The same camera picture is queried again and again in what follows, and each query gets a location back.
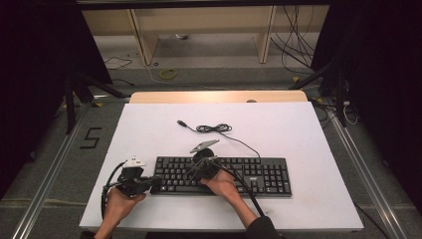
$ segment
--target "white tabletop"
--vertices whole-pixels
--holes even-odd
[[[353,206],[310,103],[132,104],[126,105],[80,226],[102,223],[100,198],[112,170],[133,156],[146,162],[142,176],[153,175],[158,156],[192,156],[201,141],[216,155],[256,157],[245,145],[218,133],[197,133],[201,124],[227,123],[227,135],[242,140],[261,157],[284,157],[292,184],[291,198],[258,202],[276,229],[356,231],[363,225]],[[255,210],[250,199],[245,198]],[[150,195],[121,221],[120,228],[146,231],[243,231],[235,211],[217,196]]]

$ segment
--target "sleeve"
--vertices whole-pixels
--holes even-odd
[[[95,239],[96,233],[91,231],[83,231],[81,232],[80,239]]]
[[[270,217],[258,217],[249,225],[248,229],[246,230],[246,238],[247,239],[258,239],[258,238],[266,238],[266,239],[281,239],[284,238],[283,236],[277,233],[276,228],[273,225]]]

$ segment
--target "keyboard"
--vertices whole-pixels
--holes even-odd
[[[214,193],[187,172],[193,165],[192,157],[159,156],[155,162],[154,176],[161,178],[151,194],[161,195],[214,195]],[[229,171],[232,167],[240,174],[256,197],[290,197],[292,186],[286,159],[282,157],[219,157],[219,162]],[[247,189],[235,180],[242,196]]]

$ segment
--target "gray floor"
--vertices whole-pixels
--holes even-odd
[[[308,34],[309,41],[315,44],[317,34]],[[109,70],[115,80],[114,87],[124,93],[137,91],[202,91],[202,90],[250,90],[283,89],[292,85],[293,77],[304,78],[304,74],[293,74],[283,68],[281,53],[271,45],[267,64],[259,64],[253,38],[250,35],[191,35],[188,40],[178,40],[174,36],[162,36],[148,69],[141,65],[136,45],[131,37],[96,38],[105,60],[111,57],[131,59],[131,64],[119,70]],[[287,66],[296,71],[308,72],[299,68],[301,64],[293,59],[285,59]],[[113,69],[126,63],[118,60],[106,65]],[[175,69],[173,80],[159,78],[161,69]],[[309,97],[317,97],[317,84],[307,86],[304,91]],[[97,96],[106,96],[92,88]],[[91,195],[103,164],[108,146],[117,125],[125,101],[109,97],[97,97],[97,105],[92,105],[85,114],[69,153],[54,181],[51,191],[35,221],[29,238],[78,238],[82,229],[79,221]],[[316,108],[320,119],[324,112]],[[11,238],[34,198],[49,167],[57,156],[65,140],[66,109],[60,108],[43,141],[37,148],[37,158],[28,162],[15,179],[6,196],[0,203],[0,238]],[[366,188],[359,178],[348,155],[333,120],[321,123],[328,144],[336,160],[344,183],[354,202],[385,228]],[[91,136],[100,138],[96,148],[82,149],[93,145],[84,140],[90,127],[100,127]],[[422,216],[406,196],[390,169],[382,163],[364,122],[347,125],[354,142],[361,152],[376,182],[393,208],[407,238],[422,238]],[[288,238],[384,238],[379,230],[362,214],[365,228],[354,233],[326,232],[285,232]],[[117,230],[113,238],[143,238],[144,232]]]

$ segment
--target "tripod leg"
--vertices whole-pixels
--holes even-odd
[[[330,68],[331,68],[331,63],[328,63],[327,65],[325,65],[324,67],[322,67],[317,72],[313,73],[312,75],[310,75],[309,77],[307,77],[303,81],[300,81],[298,84],[290,87],[289,90],[299,90],[299,89],[303,88],[307,84],[310,84],[310,83],[316,81],[318,78],[320,78],[323,75],[325,75],[326,72],[328,70],[330,70]]]
[[[69,134],[74,128],[76,122],[75,116],[75,103],[74,96],[72,94],[72,82],[71,77],[67,76],[65,79],[65,97],[66,97],[66,111],[68,113],[68,130],[66,134]]]
[[[338,68],[338,79],[337,79],[337,96],[335,103],[335,112],[338,121],[341,122],[341,125],[345,127],[345,115],[343,114],[343,104],[344,104],[344,74],[341,68]]]
[[[92,84],[95,87],[97,87],[97,88],[99,88],[99,89],[101,89],[101,90],[103,90],[103,91],[105,91],[107,93],[112,94],[114,97],[117,97],[117,98],[130,98],[130,95],[123,94],[121,92],[118,92],[115,89],[110,88],[110,87],[104,85],[103,83],[99,82],[98,80],[96,80],[96,79],[94,79],[94,78],[92,78],[90,76],[85,75],[84,73],[76,73],[76,76],[79,79],[83,80],[84,82],[87,82],[89,84]]]

